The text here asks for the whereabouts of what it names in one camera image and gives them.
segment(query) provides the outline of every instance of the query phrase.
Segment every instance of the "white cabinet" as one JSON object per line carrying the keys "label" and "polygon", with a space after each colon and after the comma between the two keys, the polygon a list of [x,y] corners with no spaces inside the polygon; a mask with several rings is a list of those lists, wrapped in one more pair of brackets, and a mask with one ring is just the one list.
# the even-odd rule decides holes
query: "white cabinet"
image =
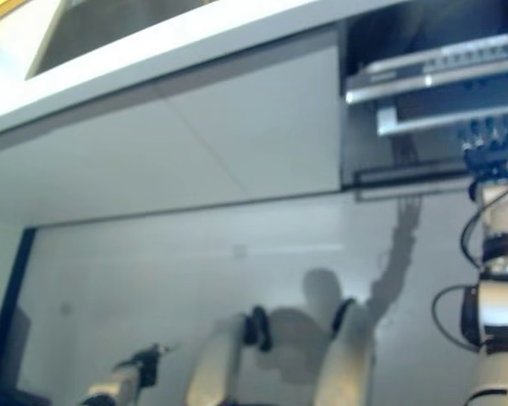
{"label": "white cabinet", "polygon": [[0,135],[0,217],[39,225],[337,190],[340,103],[333,28],[146,82]]}

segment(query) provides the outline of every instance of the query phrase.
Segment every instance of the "black frame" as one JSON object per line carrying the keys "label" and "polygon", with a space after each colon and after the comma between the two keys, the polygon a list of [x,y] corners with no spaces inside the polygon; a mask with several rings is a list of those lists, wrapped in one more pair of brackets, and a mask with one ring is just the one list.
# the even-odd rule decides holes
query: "black frame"
{"label": "black frame", "polygon": [[[37,228],[26,228],[23,230],[9,277],[8,287],[4,295],[2,308],[0,309],[0,370],[2,369],[6,343],[11,330],[14,312],[25,278],[26,267],[30,260],[30,253],[36,238],[36,231]],[[12,390],[8,390],[7,392],[8,393],[1,391],[0,388],[0,402],[3,402],[3,404],[42,404],[37,401],[34,403],[33,401],[36,400],[35,398],[28,399],[22,392]]]}

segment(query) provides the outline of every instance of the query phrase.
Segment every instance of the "cable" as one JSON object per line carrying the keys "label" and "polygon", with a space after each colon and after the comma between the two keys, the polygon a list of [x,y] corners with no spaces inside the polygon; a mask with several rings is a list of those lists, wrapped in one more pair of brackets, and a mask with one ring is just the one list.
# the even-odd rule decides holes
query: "cable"
{"label": "cable", "polygon": [[449,292],[453,292],[454,290],[461,290],[461,289],[465,289],[465,288],[468,288],[468,285],[453,285],[453,286],[449,286],[448,288],[444,288],[440,292],[438,292],[434,296],[433,301],[431,302],[431,317],[433,317],[434,325],[437,327],[439,332],[444,337],[446,337],[446,339],[448,341],[450,341],[451,343],[453,343],[454,345],[456,345],[459,348],[463,348],[467,351],[477,353],[479,350],[479,347],[476,347],[472,344],[464,343],[464,342],[458,340],[457,338],[453,337],[451,334],[449,334],[448,331],[444,328],[444,326],[442,326],[442,323],[440,322],[440,319],[439,319],[439,315],[437,313],[437,304],[443,296],[445,296]]}
{"label": "cable", "polygon": [[468,261],[474,265],[478,270],[482,269],[482,265],[479,263],[479,261],[474,258],[470,252],[469,245],[472,233],[474,232],[474,228],[478,224],[478,220],[482,217],[482,215],[492,206],[497,204],[499,201],[504,199],[508,195],[508,190],[504,193],[500,194],[496,199],[491,200],[487,205],[482,207],[481,209],[478,209],[476,213],[468,220],[467,224],[463,228],[463,231],[461,232],[460,237],[460,247],[461,252],[463,255],[468,259]]}

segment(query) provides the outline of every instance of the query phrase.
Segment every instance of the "white robotic arm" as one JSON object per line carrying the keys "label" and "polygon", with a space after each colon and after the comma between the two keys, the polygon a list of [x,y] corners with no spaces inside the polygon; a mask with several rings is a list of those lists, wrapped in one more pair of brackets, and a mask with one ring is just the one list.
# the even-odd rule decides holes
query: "white robotic arm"
{"label": "white robotic arm", "polygon": [[478,372],[467,405],[508,406],[508,133],[503,140],[469,146],[465,161],[475,175],[471,197],[484,236],[482,259],[467,254],[480,274],[461,308],[461,331],[478,348]]}
{"label": "white robotic arm", "polygon": [[[366,406],[374,357],[371,317],[348,299],[337,311],[333,330],[312,405]],[[268,318],[259,306],[251,316],[232,318],[209,339],[190,381],[186,406],[253,406],[238,403],[235,396],[244,345],[256,345],[263,352],[272,347]]]}
{"label": "white robotic arm", "polygon": [[82,406],[131,406],[135,404],[141,389],[157,382],[158,361],[174,348],[154,344],[120,362],[108,378],[94,383],[88,390]]}

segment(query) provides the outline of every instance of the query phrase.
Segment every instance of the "white panel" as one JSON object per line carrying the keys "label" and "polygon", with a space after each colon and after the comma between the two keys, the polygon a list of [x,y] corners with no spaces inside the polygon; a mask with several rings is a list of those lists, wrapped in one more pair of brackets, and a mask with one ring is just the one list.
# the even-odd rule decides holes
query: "white panel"
{"label": "white panel", "polygon": [[251,196],[339,188],[335,30],[321,30],[157,86]]}
{"label": "white panel", "polygon": [[245,197],[153,89],[111,102],[130,106],[93,103],[94,118],[0,151],[0,216],[38,224]]}
{"label": "white panel", "polygon": [[[20,298],[33,317],[21,388],[74,404],[130,352],[179,341],[140,405],[182,404],[207,334],[263,304],[278,348],[246,351],[240,400],[307,406],[328,323],[347,295],[378,320],[373,406],[459,404],[475,357],[436,332],[429,301],[477,277],[456,248],[473,210],[463,188],[423,199],[358,204],[334,195],[41,230]],[[320,268],[327,271],[313,272]],[[440,308],[456,333],[459,295]],[[43,370],[42,356],[63,359],[66,351],[71,360],[46,360]],[[30,374],[35,368],[39,375]]]}

